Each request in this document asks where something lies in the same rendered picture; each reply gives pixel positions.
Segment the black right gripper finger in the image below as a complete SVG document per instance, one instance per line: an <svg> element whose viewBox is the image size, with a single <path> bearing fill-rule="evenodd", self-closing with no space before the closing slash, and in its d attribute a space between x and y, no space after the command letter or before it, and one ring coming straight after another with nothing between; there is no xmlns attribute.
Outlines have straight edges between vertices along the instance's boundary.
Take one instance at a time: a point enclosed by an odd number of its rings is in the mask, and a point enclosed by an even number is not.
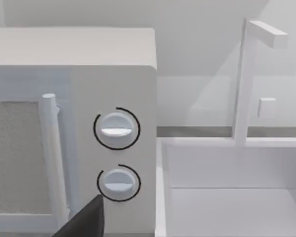
<svg viewBox="0 0 296 237"><path fill-rule="evenodd" d="M104 237L104 199L96 195L53 237Z"/></svg>

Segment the white microwave knob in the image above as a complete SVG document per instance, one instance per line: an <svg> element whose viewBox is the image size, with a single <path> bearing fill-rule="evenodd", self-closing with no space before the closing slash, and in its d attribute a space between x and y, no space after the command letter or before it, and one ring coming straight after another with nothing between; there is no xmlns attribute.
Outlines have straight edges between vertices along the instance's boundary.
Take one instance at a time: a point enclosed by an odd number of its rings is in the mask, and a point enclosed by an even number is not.
<svg viewBox="0 0 296 237"><path fill-rule="evenodd" d="M134 123L128 115L112 112L100 119L97 131L102 141L108 146L124 147L131 142Z"/></svg>
<svg viewBox="0 0 296 237"><path fill-rule="evenodd" d="M104 193L112 199L129 198L136 187L134 175L124 169L112 169L106 172L102 178Z"/></svg>

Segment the microwave door with grey window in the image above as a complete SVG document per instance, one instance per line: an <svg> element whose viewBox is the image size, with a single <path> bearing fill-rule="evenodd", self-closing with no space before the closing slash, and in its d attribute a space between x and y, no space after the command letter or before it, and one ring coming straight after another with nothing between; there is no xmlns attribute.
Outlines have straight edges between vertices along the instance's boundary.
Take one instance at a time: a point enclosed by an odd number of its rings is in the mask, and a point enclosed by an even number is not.
<svg viewBox="0 0 296 237"><path fill-rule="evenodd" d="M70 70L65 67L0 66L0 233L58 230L48 182L42 95L56 95L62 148L61 110L70 91Z"/></svg>

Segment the pale microwave oven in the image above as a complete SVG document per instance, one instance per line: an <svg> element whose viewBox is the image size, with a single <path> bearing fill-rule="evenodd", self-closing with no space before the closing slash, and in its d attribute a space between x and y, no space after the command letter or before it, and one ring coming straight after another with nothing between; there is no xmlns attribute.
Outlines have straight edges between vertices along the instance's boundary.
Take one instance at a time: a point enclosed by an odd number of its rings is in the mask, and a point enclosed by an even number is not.
<svg viewBox="0 0 296 237"><path fill-rule="evenodd" d="M68 221L96 195L102 195L104 237L155 237L154 30L0 28L0 66L52 66L70 70L70 98L61 110ZM131 142L124 147L110 147L98 134L100 119L112 112L122 112L134 123ZM127 199L112 199L102 188L104 174L118 168L130 171L136 179L135 191ZM56 232L0 233L0 237L47 237Z"/></svg>

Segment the white sink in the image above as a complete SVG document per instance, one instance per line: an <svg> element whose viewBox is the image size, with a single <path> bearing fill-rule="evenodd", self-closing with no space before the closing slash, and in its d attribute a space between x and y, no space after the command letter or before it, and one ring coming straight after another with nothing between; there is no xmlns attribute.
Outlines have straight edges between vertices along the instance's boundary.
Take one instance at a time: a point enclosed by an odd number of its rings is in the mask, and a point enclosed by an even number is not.
<svg viewBox="0 0 296 237"><path fill-rule="evenodd" d="M157 237L296 237L296 138L157 139Z"/></svg>

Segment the tall white tap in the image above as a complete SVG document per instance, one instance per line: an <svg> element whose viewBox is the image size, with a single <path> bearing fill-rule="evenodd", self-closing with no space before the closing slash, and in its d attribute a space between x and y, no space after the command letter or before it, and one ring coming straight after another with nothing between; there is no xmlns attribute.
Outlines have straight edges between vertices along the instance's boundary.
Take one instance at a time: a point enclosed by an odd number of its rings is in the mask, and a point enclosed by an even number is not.
<svg viewBox="0 0 296 237"><path fill-rule="evenodd" d="M287 33L263 21L243 19L232 125L238 147L245 146L247 140L257 44L260 41L271 49L285 49L288 39Z"/></svg>

